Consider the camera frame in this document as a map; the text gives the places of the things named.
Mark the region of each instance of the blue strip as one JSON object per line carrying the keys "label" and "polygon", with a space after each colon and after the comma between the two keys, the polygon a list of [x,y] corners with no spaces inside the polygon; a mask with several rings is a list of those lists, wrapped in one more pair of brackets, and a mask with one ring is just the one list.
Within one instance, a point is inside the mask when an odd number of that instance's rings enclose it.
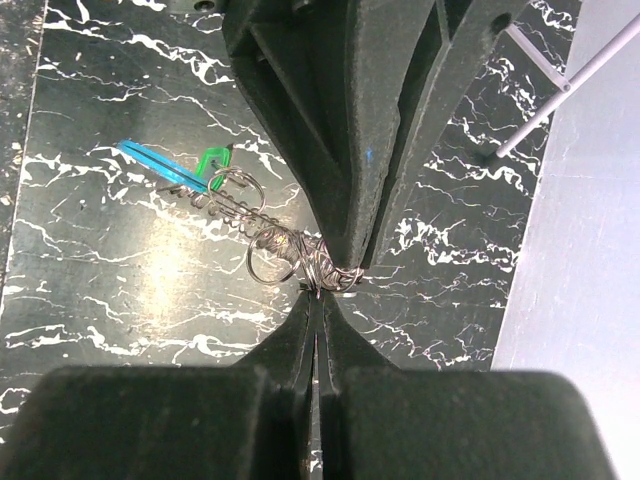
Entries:
{"label": "blue strip", "polygon": [[131,140],[122,140],[118,143],[118,150],[133,157],[136,162],[153,170],[171,183],[185,185],[199,193],[206,193],[207,191],[207,184],[203,183],[200,177],[142,145],[138,145]]}

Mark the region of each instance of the coiled wire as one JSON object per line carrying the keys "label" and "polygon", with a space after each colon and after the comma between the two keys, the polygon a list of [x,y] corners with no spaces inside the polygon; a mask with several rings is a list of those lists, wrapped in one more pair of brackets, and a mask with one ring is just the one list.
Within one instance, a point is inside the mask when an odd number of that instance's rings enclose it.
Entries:
{"label": "coiled wire", "polygon": [[[241,188],[251,186],[260,197],[260,205],[250,208],[244,201],[236,201],[225,190],[213,189],[213,183],[219,177],[231,180]],[[327,245],[322,238],[315,238],[299,230],[291,230],[280,222],[263,213],[266,197],[261,185],[238,167],[221,168],[209,180],[206,193],[199,193],[176,184],[162,188],[178,197],[188,197],[191,205],[199,210],[206,208],[212,217],[222,216],[223,222],[237,228],[251,240],[247,250],[246,265],[249,275],[263,285],[276,285],[289,280],[302,269],[307,288],[320,293],[321,289],[345,292],[362,279],[361,268],[341,269],[336,267],[329,256]],[[253,265],[256,251],[266,250],[277,258],[285,260],[289,268],[274,279],[260,277]]]}

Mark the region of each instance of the metal rod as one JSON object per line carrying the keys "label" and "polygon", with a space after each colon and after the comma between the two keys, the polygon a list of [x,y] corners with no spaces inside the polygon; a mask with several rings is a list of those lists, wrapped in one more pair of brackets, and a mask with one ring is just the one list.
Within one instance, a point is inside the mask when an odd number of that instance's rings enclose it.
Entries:
{"label": "metal rod", "polygon": [[600,50],[570,80],[571,88],[566,92],[558,92],[545,103],[536,114],[520,127],[513,136],[496,150],[495,155],[503,158],[531,133],[542,121],[551,115],[569,96],[589,80],[602,66],[618,53],[640,33],[640,14],[624,27],[602,50]]}
{"label": "metal rod", "polygon": [[560,90],[568,91],[571,84],[564,78],[553,65],[545,58],[533,43],[520,31],[518,27],[511,24],[507,27],[507,33],[511,39],[522,49],[533,63],[551,80]]}

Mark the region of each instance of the green plastic clip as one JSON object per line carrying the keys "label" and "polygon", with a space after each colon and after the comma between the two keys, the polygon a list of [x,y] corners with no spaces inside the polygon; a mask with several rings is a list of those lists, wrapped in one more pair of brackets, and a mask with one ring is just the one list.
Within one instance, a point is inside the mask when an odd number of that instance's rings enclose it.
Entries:
{"label": "green plastic clip", "polygon": [[[231,165],[231,150],[226,147],[207,148],[202,154],[196,175],[203,180],[210,180],[216,170],[226,168]],[[224,183],[223,176],[216,178],[211,185],[213,190],[218,190]]]}

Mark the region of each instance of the black and white marble surface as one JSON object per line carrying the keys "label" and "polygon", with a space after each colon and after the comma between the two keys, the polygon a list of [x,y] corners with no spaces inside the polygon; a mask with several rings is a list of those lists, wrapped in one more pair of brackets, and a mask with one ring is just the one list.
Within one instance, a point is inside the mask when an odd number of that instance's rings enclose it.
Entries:
{"label": "black and white marble surface", "polygon": [[[518,19],[559,70],[579,5],[536,0]],[[267,213],[315,231],[234,84],[221,18],[164,10],[156,0],[48,3],[2,293],[0,442],[55,367],[230,364],[297,297],[295,281],[255,283],[243,237],[158,194],[157,178],[114,149],[131,138],[193,169],[205,148],[233,142],[233,163],[264,185]],[[489,368],[549,125],[500,164],[469,152],[499,145],[554,92],[503,36],[425,152],[391,251],[367,272],[378,293],[341,299],[398,365]]]}

